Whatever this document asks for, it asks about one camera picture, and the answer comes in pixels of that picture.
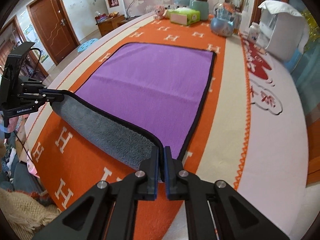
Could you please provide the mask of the operator hand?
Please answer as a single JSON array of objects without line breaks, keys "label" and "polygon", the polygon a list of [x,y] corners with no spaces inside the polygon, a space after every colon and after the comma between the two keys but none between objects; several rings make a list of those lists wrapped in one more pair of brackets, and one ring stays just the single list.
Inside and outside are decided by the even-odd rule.
[{"label": "operator hand", "polygon": [[7,126],[5,126],[4,120],[5,120],[4,116],[1,115],[1,132],[11,133],[16,129],[19,117],[16,116],[16,117],[10,118],[9,124]]}]

